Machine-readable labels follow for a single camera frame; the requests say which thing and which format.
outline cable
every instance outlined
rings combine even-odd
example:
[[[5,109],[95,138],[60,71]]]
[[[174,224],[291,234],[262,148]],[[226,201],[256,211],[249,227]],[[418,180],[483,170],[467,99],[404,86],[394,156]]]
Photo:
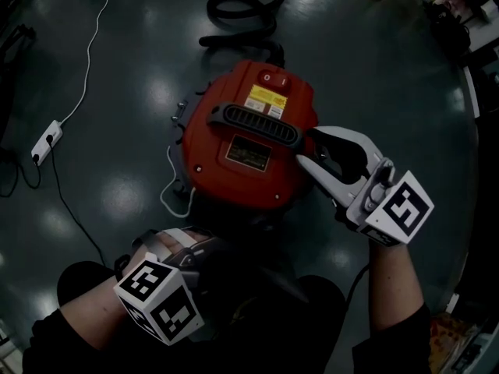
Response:
[[[205,36],[200,38],[200,45],[208,48],[235,47],[240,45],[253,46],[268,50],[271,54],[267,62],[284,68],[284,50],[279,43],[263,40],[275,32],[277,21],[273,11],[278,9],[284,0],[273,0],[264,4],[260,0],[208,0],[207,12],[215,19],[242,19],[259,16],[264,25],[255,30],[240,32],[226,36]],[[250,9],[242,11],[228,11],[219,9],[218,6],[225,2],[242,2],[249,5]]]
[[[54,168],[54,175],[55,175],[55,180],[57,182],[57,190],[59,191],[59,197],[61,198],[62,203],[64,204],[65,208],[68,210],[69,214],[71,215],[71,218],[74,220],[74,222],[78,225],[78,227],[85,233],[86,237],[89,239],[89,241],[92,243],[92,245],[95,247],[97,250],[99,257],[101,258],[102,265],[104,267],[107,267],[104,255],[102,254],[101,249],[99,248],[99,245],[92,239],[90,234],[88,234],[87,230],[85,230],[85,227],[75,218],[75,215],[71,211],[71,208],[69,208],[68,204],[64,200],[64,197],[62,196],[62,191],[61,191],[61,184],[59,182],[59,176],[57,175],[57,169],[55,168],[55,154],[54,154],[54,149],[52,148],[52,139],[51,135],[48,135],[47,137],[47,143],[50,146],[50,152],[52,154],[52,167]]]
[[[175,183],[175,180],[177,179],[177,172],[175,171],[175,167],[173,166],[172,159],[170,158],[170,147],[168,147],[168,150],[166,151],[166,157],[168,158],[168,162],[172,166],[173,170],[173,179],[171,182],[168,183],[168,185],[161,191],[161,194],[159,195],[159,200],[163,205],[165,205],[165,208],[168,210],[169,213],[171,213],[173,216],[177,217],[178,219],[185,219],[190,215],[190,208],[193,205],[193,198],[194,198],[194,193],[196,192],[196,189],[193,187],[193,189],[190,192],[190,197],[189,197],[189,205],[187,206],[187,212],[184,214],[176,213],[170,208],[170,206],[165,202],[163,199],[163,194],[165,194],[165,191],[168,190],[168,188]]]
[[[37,181],[36,185],[31,185],[30,182],[28,182],[28,179],[26,177],[26,173],[24,172],[24,168],[17,160],[16,155],[14,155],[14,153],[12,153],[12,152],[9,154],[10,154],[9,161],[12,162],[14,164],[14,166],[16,167],[16,180],[14,180],[14,184],[12,185],[12,188],[10,189],[10,191],[7,194],[0,194],[0,198],[9,198],[14,193],[14,191],[16,190],[16,187],[17,187],[17,182],[19,181],[19,170],[21,170],[21,175],[23,176],[23,179],[24,179],[24,182],[26,183],[26,185],[30,189],[33,189],[33,190],[38,189],[40,187],[40,183],[41,183],[41,173],[40,173],[40,167],[38,166],[37,161],[34,161],[34,165],[37,167],[38,181]]]
[[[73,114],[76,112],[76,110],[80,107],[81,103],[83,102],[83,99],[85,98],[85,95],[87,94],[87,84],[88,84],[88,74],[90,73],[90,48],[92,47],[92,43],[94,42],[95,40],[95,37],[97,36],[97,33],[99,32],[99,19],[101,18],[101,14],[103,13],[103,11],[106,9],[106,7],[108,6],[108,3],[109,3],[109,0],[106,0],[106,3],[104,4],[104,7],[102,7],[101,11],[99,12],[99,14],[97,15],[97,20],[96,20],[96,29],[95,29],[95,33],[94,33],[94,36],[92,37],[92,39],[90,40],[90,43],[88,44],[88,47],[87,47],[87,61],[88,61],[88,64],[87,64],[87,73],[85,74],[85,80],[83,81],[83,92],[82,92],[82,95],[81,95],[81,98],[80,98],[80,101],[78,101],[78,104],[76,104],[76,106],[74,107],[74,109],[71,111],[71,113],[66,116],[62,122],[60,122],[60,126],[64,125],[64,123],[69,119],[71,118],[71,116],[73,116]]]
[[[14,190],[16,189],[18,180],[19,180],[19,168],[16,165],[16,180],[14,180],[14,184],[12,185],[10,191],[7,192],[6,194],[0,194],[0,198],[10,198],[10,196],[14,193]]]
[[[361,269],[361,271],[359,271],[359,274],[357,274],[357,277],[353,281],[352,286],[350,287],[349,296],[346,299],[346,304],[345,304],[346,305],[346,309],[345,309],[346,312],[349,310],[350,302],[352,301],[353,293],[355,292],[355,290],[357,288],[357,284],[362,280],[364,273],[367,272],[368,269],[369,269],[369,264],[366,264]]]
[[[38,166],[38,163],[35,162],[34,163],[34,166],[37,167],[37,172],[38,172],[38,182],[36,185],[31,185],[30,182],[28,182],[28,179],[26,177],[26,174],[24,173],[24,168],[20,165],[20,164],[17,164],[19,166],[19,169],[21,170],[21,175],[23,176],[23,179],[24,179],[24,182],[26,183],[26,185],[32,189],[32,190],[36,190],[38,187],[40,187],[40,183],[41,183],[41,173],[40,173],[40,167]]]

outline black cable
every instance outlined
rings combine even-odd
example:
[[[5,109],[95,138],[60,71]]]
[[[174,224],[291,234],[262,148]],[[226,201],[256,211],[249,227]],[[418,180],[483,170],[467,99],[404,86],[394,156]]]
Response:
[[[52,154],[52,167],[54,168],[54,175],[55,175],[55,180],[57,182],[57,190],[59,191],[59,197],[61,198],[62,203],[64,204],[65,208],[68,210],[69,214],[71,215],[71,218],[78,225],[78,227],[82,230],[82,232],[85,233],[86,237],[89,239],[89,241],[92,243],[92,245],[97,250],[99,257],[101,258],[102,265],[104,267],[107,267],[105,259],[104,259],[104,255],[102,254],[102,251],[99,248],[99,245],[97,245],[97,243],[92,239],[90,234],[88,234],[88,231],[85,230],[85,227],[75,218],[75,215],[71,211],[71,208],[69,208],[69,205],[66,203],[66,201],[64,200],[64,197],[62,196],[61,183],[59,182],[59,176],[57,174],[57,169],[55,168],[55,154],[54,154],[54,149],[52,148],[52,137],[50,135],[47,137],[47,142],[48,142],[48,145],[50,146],[50,152]]]
[[[37,172],[38,172],[38,182],[36,185],[31,185],[30,182],[28,182],[28,179],[26,177],[26,174],[24,173],[24,168],[21,164],[17,164],[19,166],[19,169],[21,170],[21,175],[23,176],[23,179],[24,179],[24,182],[26,183],[26,185],[32,189],[32,190],[36,190],[38,187],[40,187],[40,183],[41,183],[41,173],[40,173],[40,167],[38,166],[38,163],[37,162],[34,162],[34,166],[37,167]]]
[[[21,175],[23,176],[24,182],[26,183],[26,185],[30,189],[36,190],[40,187],[41,173],[40,173],[40,167],[38,166],[38,163],[37,163],[37,159],[35,159],[35,158],[33,159],[34,165],[37,167],[37,172],[38,172],[38,181],[37,181],[36,185],[31,185],[30,182],[28,182],[28,179],[26,177],[26,173],[24,172],[24,168],[23,168],[22,164],[19,163],[19,161],[16,159],[16,156],[12,152],[9,153],[9,161],[11,163],[13,163],[14,166],[16,167],[16,180],[14,180],[14,184],[12,185],[12,188],[10,189],[10,191],[7,194],[0,194],[0,198],[9,198],[14,193],[14,190],[17,187],[17,182],[19,180],[19,170],[21,170]]]
[[[0,198],[9,198],[14,193],[14,190],[16,189],[18,180],[19,180],[19,168],[16,165],[16,180],[14,180],[14,184],[12,185],[12,188],[10,189],[10,191],[7,192],[7,194],[0,194]]]
[[[353,293],[355,292],[355,290],[357,288],[357,284],[362,280],[364,273],[367,272],[368,269],[369,269],[369,264],[366,264],[361,269],[361,271],[359,271],[359,274],[357,274],[357,277],[353,281],[352,286],[350,287],[349,296],[346,298],[346,309],[345,309],[346,312],[349,310],[350,302],[352,301]]]
[[[284,0],[273,0],[264,4],[260,0],[208,0],[207,12],[215,19],[242,19],[259,16],[264,25],[255,30],[240,32],[228,36],[205,36],[200,38],[200,45],[208,48],[252,46],[268,50],[271,54],[267,62],[284,68],[284,50],[279,43],[264,40],[275,32],[277,21],[273,11],[278,9]],[[249,5],[250,9],[242,11],[228,11],[219,9],[218,6],[225,2],[242,2]]]

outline sticker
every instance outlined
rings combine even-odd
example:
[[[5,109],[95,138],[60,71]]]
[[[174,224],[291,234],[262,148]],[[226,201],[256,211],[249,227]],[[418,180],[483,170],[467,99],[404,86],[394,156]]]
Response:
[[[246,98],[246,103],[244,103],[244,106],[247,108],[254,109],[255,111],[258,112],[263,112],[265,109],[265,103],[254,100],[253,98],[250,97]]]
[[[270,109],[268,110],[268,115],[273,117],[273,118],[281,119],[283,112],[284,112],[283,109],[280,109],[279,107],[276,107],[275,105],[271,105]]]
[[[430,197],[414,175],[407,171],[390,194],[366,219],[379,232],[409,243],[434,208]]]
[[[225,157],[238,164],[265,171],[271,151],[269,146],[235,135]]]
[[[161,340],[161,337],[157,335],[156,331],[154,331],[154,328],[149,323],[149,320],[147,320],[146,316],[139,309],[136,309],[135,307],[130,305],[125,299],[121,297],[119,298],[121,299],[123,306],[125,306],[126,310],[128,310],[128,313],[132,316],[133,321],[136,323],[136,325],[143,330],[146,330],[153,337]]]
[[[410,236],[430,207],[406,182],[402,183],[390,201],[383,206],[389,217]]]
[[[187,296],[186,290],[180,286],[175,292],[160,303],[150,315],[172,341],[189,322],[196,317],[196,310]]]
[[[163,265],[144,260],[119,287],[139,299],[139,301],[145,302],[171,271],[172,269]]]
[[[249,93],[249,97],[253,98],[254,100],[262,101],[266,104],[275,105],[280,109],[284,109],[286,106],[286,102],[288,101],[287,97],[277,94],[274,91],[264,89],[263,87],[260,87],[256,84],[253,84],[251,92]]]

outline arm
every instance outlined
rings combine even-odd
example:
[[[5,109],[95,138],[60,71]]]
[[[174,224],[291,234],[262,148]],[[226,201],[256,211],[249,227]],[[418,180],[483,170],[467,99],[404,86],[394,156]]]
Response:
[[[198,241],[204,238],[187,233]],[[182,248],[168,235],[160,233],[158,236],[173,253]],[[146,249],[141,247],[123,270],[124,274],[132,270],[145,253]],[[44,320],[37,321],[33,326],[31,347],[23,355],[23,372],[39,372],[45,365],[54,372],[74,372],[76,368],[78,372],[91,372],[95,367],[101,367],[105,359],[99,351],[108,346],[128,314],[115,295],[115,285],[116,279],[112,276]]]
[[[371,338],[353,348],[355,373],[430,373],[430,311],[405,245],[371,242],[370,323]]]
[[[200,241],[202,235],[187,231],[191,237]],[[182,246],[165,233],[157,236],[176,254]],[[133,256],[123,275],[129,273],[146,255],[147,248],[142,245]],[[116,278],[111,277],[86,294],[66,303],[61,307],[61,313],[66,322],[92,347],[104,349],[120,323],[128,315],[122,303],[113,290],[117,284]]]
[[[407,246],[386,248],[370,242],[371,330],[382,331],[399,324],[423,304],[423,293]]]

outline white extension cord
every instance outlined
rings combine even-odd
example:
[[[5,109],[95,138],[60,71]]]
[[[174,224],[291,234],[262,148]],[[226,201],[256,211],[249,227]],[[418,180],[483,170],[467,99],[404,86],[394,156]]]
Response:
[[[187,206],[187,212],[184,214],[176,213],[170,208],[170,206],[165,202],[163,199],[163,194],[165,193],[166,190],[170,188],[170,186],[175,183],[175,180],[177,179],[177,172],[175,171],[175,167],[173,166],[172,159],[170,158],[170,147],[168,147],[168,150],[166,152],[166,157],[168,158],[168,162],[172,166],[173,170],[173,179],[171,182],[168,183],[168,185],[161,191],[161,194],[159,195],[159,200],[163,205],[165,205],[165,208],[168,210],[169,213],[171,213],[173,216],[177,217],[178,219],[185,219],[190,215],[190,208],[193,205],[193,198],[194,198],[194,193],[196,192],[196,189],[193,187],[192,191],[190,192],[190,197],[189,197],[189,205]]]
[[[106,0],[106,3],[104,4],[104,7],[102,7],[101,11],[97,15],[95,33],[92,36],[92,39],[90,40],[90,43],[88,44],[88,47],[87,47],[87,73],[85,74],[85,80],[83,81],[83,92],[82,92],[80,101],[78,101],[78,104],[76,104],[76,106],[71,111],[71,113],[68,116],[66,116],[64,118],[64,120],[62,120],[62,122],[52,121],[52,123],[45,130],[45,132],[42,135],[42,137],[37,141],[37,143],[35,144],[34,148],[31,150],[31,157],[33,158],[33,160],[36,163],[36,165],[41,165],[41,163],[44,161],[44,159],[50,153],[50,146],[47,143],[47,136],[48,135],[52,136],[51,146],[52,147],[55,146],[55,144],[62,137],[62,125],[64,125],[64,123],[69,118],[71,118],[73,116],[73,114],[80,107],[80,105],[83,102],[83,99],[87,95],[88,75],[90,73],[90,48],[92,47],[92,43],[94,42],[95,37],[97,37],[97,34],[99,32],[99,19],[101,18],[101,14],[103,13],[103,11],[108,6],[108,3],[109,3],[109,0]]]
[[[66,116],[64,118],[64,120],[62,120],[62,122],[59,123],[60,126],[64,125],[64,122],[67,121],[69,118],[71,118],[71,116],[80,107],[81,103],[83,102],[83,99],[85,98],[85,95],[87,94],[88,74],[90,73],[90,48],[92,47],[92,43],[94,42],[95,37],[99,33],[99,19],[101,18],[101,14],[103,13],[103,11],[108,6],[108,3],[109,3],[109,0],[106,0],[106,3],[104,4],[104,7],[102,7],[101,11],[97,15],[97,20],[96,20],[97,26],[96,26],[96,29],[95,29],[95,33],[94,33],[94,36],[90,40],[90,43],[88,44],[88,47],[87,47],[87,61],[88,61],[88,63],[87,63],[87,73],[85,74],[85,80],[83,81],[83,92],[81,94],[80,101],[78,101],[78,104],[76,104],[76,106],[71,111],[71,113],[68,116]]]

